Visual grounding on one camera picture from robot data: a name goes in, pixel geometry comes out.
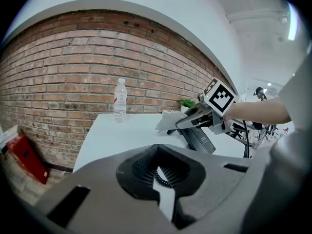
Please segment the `white curved surface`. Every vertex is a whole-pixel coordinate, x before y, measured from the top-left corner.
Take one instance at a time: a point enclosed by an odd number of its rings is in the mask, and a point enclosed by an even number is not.
[[[161,114],[126,116],[124,122],[117,123],[114,121],[113,114],[98,115],[83,142],[73,172],[94,160],[142,146],[170,144],[186,148],[188,145],[185,138],[177,131],[167,135],[166,131],[158,133],[155,130],[161,120]],[[240,158],[244,156],[244,144],[226,134],[215,135],[207,127],[202,129],[215,147],[214,155]]]
[[[13,20],[4,43],[42,19],[83,9],[119,10],[157,21],[194,44],[236,92],[244,92],[241,48],[218,0],[28,0]]]

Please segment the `green plant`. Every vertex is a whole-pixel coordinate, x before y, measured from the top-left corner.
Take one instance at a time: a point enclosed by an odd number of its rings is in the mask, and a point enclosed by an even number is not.
[[[195,101],[190,99],[181,99],[178,102],[184,107],[193,107],[195,105]]]

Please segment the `white tabletop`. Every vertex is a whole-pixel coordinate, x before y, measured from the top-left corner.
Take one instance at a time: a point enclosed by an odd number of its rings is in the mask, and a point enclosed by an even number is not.
[[[142,146],[171,144],[186,148],[186,140],[177,131],[167,135],[166,131],[158,133],[155,130],[161,117],[160,114],[133,114],[127,115],[122,123],[117,123],[113,114],[98,115],[83,142],[73,171],[94,160]],[[202,130],[216,148],[214,155],[244,156],[244,144],[226,134],[215,135],[209,128],[203,127]]]

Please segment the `bottle label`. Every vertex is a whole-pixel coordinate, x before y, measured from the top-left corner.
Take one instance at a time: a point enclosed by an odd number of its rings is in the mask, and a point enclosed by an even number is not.
[[[121,102],[121,103],[126,103],[127,102],[127,97],[125,95],[115,95],[114,97],[114,103],[115,102]]]

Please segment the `water bottle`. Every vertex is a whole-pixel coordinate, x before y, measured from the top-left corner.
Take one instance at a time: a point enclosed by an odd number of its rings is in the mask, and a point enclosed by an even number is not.
[[[114,119],[117,122],[122,122],[126,117],[127,110],[127,89],[125,79],[119,78],[118,85],[115,88],[114,95]]]

